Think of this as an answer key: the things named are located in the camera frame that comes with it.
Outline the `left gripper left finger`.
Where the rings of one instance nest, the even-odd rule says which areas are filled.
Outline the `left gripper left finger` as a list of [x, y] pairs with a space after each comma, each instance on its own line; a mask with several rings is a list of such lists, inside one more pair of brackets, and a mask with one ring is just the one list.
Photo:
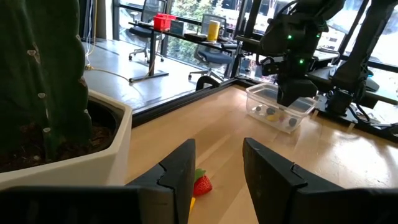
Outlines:
[[128, 183], [133, 224], [187, 224], [193, 196], [196, 145], [187, 139], [152, 168]]

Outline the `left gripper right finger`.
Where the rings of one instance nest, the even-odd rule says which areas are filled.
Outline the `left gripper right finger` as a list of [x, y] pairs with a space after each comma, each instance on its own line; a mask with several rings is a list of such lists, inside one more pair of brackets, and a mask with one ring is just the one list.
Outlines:
[[321, 224], [324, 203], [308, 202], [302, 194], [342, 189], [253, 138], [243, 140], [243, 161], [259, 224]]

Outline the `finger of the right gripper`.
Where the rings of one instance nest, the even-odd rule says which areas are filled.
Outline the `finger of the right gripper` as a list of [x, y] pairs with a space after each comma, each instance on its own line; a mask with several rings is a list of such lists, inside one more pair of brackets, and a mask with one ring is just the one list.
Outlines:
[[294, 101], [295, 105], [316, 105], [316, 96], [300, 96]]
[[288, 107], [294, 101], [295, 101], [295, 95], [289, 95], [289, 94], [283, 94], [283, 93], [278, 93], [278, 95], [277, 95], [277, 103], [282, 106]]

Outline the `clear plastic tupperware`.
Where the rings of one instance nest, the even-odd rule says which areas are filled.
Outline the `clear plastic tupperware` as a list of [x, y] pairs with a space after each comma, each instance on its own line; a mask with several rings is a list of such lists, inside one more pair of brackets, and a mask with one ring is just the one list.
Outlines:
[[[285, 107], [277, 103], [277, 92], [277, 85], [272, 83], [261, 83], [247, 88], [246, 111], [248, 115], [278, 129], [279, 131], [291, 133], [300, 126], [302, 120], [315, 109], [316, 105], [295, 105], [292, 103], [290, 106]], [[257, 106], [262, 107], [262, 110], [259, 113], [255, 110]], [[275, 109], [275, 114], [277, 115], [285, 114], [284, 121], [268, 121], [266, 119], [268, 115], [266, 113], [266, 109], [268, 107]], [[297, 119], [297, 124], [294, 127], [289, 126], [290, 118]]]

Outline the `black office chair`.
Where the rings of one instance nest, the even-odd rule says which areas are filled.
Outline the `black office chair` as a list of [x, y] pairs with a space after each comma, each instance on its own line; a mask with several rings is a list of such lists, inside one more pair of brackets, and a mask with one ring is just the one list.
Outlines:
[[129, 60], [132, 60], [132, 56], [143, 53], [146, 58], [146, 62], [150, 62], [149, 54], [150, 41], [152, 37], [152, 31], [146, 27], [137, 26], [137, 24], [147, 23], [149, 25], [153, 24], [154, 16], [158, 13], [164, 13], [166, 9], [166, 0], [145, 0], [143, 5], [143, 10], [141, 12], [141, 18], [137, 21], [134, 20], [134, 25], [129, 29], [131, 34], [134, 34], [140, 41], [145, 43], [143, 49], [136, 49], [129, 54]]
[[[221, 40], [222, 38], [228, 38], [228, 35], [225, 31], [226, 19], [224, 17], [212, 14], [204, 14], [202, 16], [200, 33], [207, 36], [208, 24], [211, 20], [220, 22], [220, 29], [217, 41]], [[199, 60], [201, 64], [206, 65], [208, 67], [208, 70], [190, 72], [188, 75], [189, 80], [192, 79], [192, 74], [200, 74], [201, 76], [213, 76], [216, 79], [223, 81], [224, 78], [221, 78], [213, 70], [216, 68], [221, 68], [223, 65], [229, 65], [233, 61], [233, 56], [228, 54], [227, 52], [219, 51], [202, 45], [197, 46], [194, 57]]]

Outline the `black curved clamp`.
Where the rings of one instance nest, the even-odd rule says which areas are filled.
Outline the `black curved clamp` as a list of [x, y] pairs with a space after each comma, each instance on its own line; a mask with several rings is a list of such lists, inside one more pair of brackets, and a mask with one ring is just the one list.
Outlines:
[[198, 79], [196, 84], [196, 91], [204, 89], [205, 85], [209, 85], [211, 88], [217, 88], [220, 86], [220, 83], [210, 76], [202, 76]]

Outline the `white planter pot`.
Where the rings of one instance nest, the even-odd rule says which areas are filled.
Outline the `white planter pot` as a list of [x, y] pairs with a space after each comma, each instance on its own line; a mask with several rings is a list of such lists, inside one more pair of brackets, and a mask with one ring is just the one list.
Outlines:
[[116, 135], [106, 149], [41, 166], [0, 173], [0, 190], [25, 185], [124, 185], [130, 150], [132, 108], [94, 90], [94, 101], [121, 110]]

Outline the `dark potting soil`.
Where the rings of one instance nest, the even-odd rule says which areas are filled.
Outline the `dark potting soil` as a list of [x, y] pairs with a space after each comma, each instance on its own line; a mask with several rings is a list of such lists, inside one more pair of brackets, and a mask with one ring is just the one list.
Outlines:
[[5, 149], [0, 141], [0, 173], [41, 166], [75, 157], [85, 156], [107, 149], [121, 122], [121, 110], [90, 100], [88, 112], [92, 120], [89, 144], [63, 143], [55, 158], [46, 159], [42, 132], [36, 124], [24, 125], [19, 133], [19, 144]]

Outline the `yellow cylinder can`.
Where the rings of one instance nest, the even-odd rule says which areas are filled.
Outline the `yellow cylinder can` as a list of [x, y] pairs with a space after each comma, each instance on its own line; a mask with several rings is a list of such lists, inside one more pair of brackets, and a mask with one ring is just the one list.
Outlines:
[[218, 40], [218, 34], [220, 29], [220, 22], [211, 20], [208, 24], [207, 41], [216, 42]]

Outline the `black flat device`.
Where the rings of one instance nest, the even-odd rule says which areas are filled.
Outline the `black flat device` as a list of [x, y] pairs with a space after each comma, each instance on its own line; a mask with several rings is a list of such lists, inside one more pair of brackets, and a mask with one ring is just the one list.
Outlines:
[[186, 33], [184, 37], [189, 41], [194, 42], [204, 42], [207, 40], [207, 36], [203, 34], [195, 34], [195, 33]]

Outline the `black office desk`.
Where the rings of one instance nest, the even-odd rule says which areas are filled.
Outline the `black office desk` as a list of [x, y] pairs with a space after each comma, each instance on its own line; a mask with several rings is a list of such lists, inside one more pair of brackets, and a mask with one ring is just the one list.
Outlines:
[[155, 53], [157, 52], [155, 38], [156, 38], [157, 34], [172, 36], [172, 37], [182, 39], [185, 41], [189, 41], [189, 42], [192, 42], [192, 43], [195, 43], [198, 45], [202, 45], [202, 46], [216, 49], [219, 51], [227, 52], [230, 55], [233, 55], [234, 51], [237, 51], [237, 49], [238, 49], [238, 44], [227, 44], [227, 43], [222, 43], [222, 42], [211, 43], [211, 42], [207, 42], [207, 41], [188, 39], [184, 35], [173, 34], [168, 31], [156, 30], [156, 29], [154, 29], [154, 26], [150, 26], [148, 23], [141, 22], [141, 21], [129, 22], [129, 24], [134, 27], [141, 27], [143, 29], [147, 29], [150, 31], [150, 41], [149, 41], [149, 45], [150, 45], [149, 65], [150, 65], [150, 67], [149, 67], [149, 71], [148, 71], [149, 78], [161, 77], [161, 74], [156, 75], [154, 73], [155, 58], [156, 58]]

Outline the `grey labelled box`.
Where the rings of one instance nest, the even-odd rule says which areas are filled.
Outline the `grey labelled box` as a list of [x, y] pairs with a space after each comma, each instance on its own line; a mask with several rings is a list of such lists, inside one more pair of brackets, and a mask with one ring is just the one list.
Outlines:
[[171, 20], [169, 32], [175, 35], [184, 36], [186, 23], [179, 20]]

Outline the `red storage box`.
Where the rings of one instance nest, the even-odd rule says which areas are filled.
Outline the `red storage box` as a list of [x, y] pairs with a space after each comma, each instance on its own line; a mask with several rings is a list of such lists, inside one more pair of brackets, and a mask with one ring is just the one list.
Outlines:
[[157, 13], [154, 16], [154, 29], [158, 31], [168, 31], [171, 27], [171, 21], [176, 20], [176, 16], [171, 14]]

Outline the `tall green cactus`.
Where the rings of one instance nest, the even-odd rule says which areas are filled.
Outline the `tall green cactus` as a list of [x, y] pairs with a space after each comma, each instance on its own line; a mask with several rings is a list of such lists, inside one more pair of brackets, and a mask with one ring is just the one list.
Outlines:
[[0, 149], [39, 128], [45, 156], [91, 137], [78, 0], [0, 0]]

